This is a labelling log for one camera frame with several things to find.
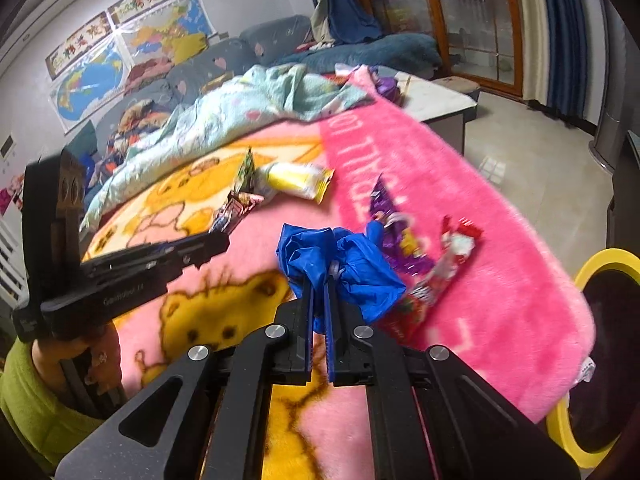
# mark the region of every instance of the yellow rim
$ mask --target yellow rim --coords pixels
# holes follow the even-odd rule
[[[575,285],[580,290],[584,290],[591,277],[602,270],[620,270],[640,285],[640,259],[622,249],[605,249],[592,256],[575,277]],[[546,416],[546,430],[551,439],[571,455],[581,468],[598,466],[616,443],[614,440],[596,453],[583,450],[575,441],[574,432],[571,429],[566,397]]]

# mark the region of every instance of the person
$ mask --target person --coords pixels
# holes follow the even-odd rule
[[[120,342],[113,323],[100,333],[73,341],[37,339],[26,344],[16,340],[0,373],[0,408],[47,474],[103,422],[74,409],[60,366],[61,360],[79,356],[87,348],[92,362],[84,382],[97,384],[99,393],[119,386]]]

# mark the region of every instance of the purple candy wrapper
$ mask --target purple candy wrapper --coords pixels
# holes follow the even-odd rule
[[[433,268],[434,261],[418,246],[407,216],[398,211],[381,175],[371,192],[369,214],[385,226],[382,253],[393,270],[417,276]]]
[[[392,103],[395,103],[400,95],[398,81],[395,77],[379,77],[376,82],[376,90],[383,98]]]

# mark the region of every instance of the hand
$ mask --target hand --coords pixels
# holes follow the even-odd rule
[[[112,322],[100,333],[79,337],[73,341],[37,339],[31,348],[33,365],[38,375],[58,399],[69,407],[73,404],[73,397],[66,384],[60,361],[78,357],[87,348],[91,350],[92,360],[84,382],[97,383],[98,394],[119,386],[122,380],[120,341]]]

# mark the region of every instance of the pink blanket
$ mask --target pink blanket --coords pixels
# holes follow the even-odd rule
[[[314,124],[275,124],[225,146],[141,193],[101,229],[89,256],[207,229],[248,146],[258,165],[290,160],[335,168],[321,206],[277,197],[240,224],[226,254],[200,270],[185,269],[165,297],[118,320],[130,394],[191,345],[223,348],[270,322],[290,294],[275,270],[282,224],[362,231],[380,173],[434,258],[445,214],[484,229],[476,257],[412,346],[449,346],[532,420],[568,391],[594,338],[581,293],[526,220],[474,168],[428,127],[375,100]],[[312,383],[274,388],[265,479],[373,478],[364,388],[333,388],[323,357],[319,339]]]

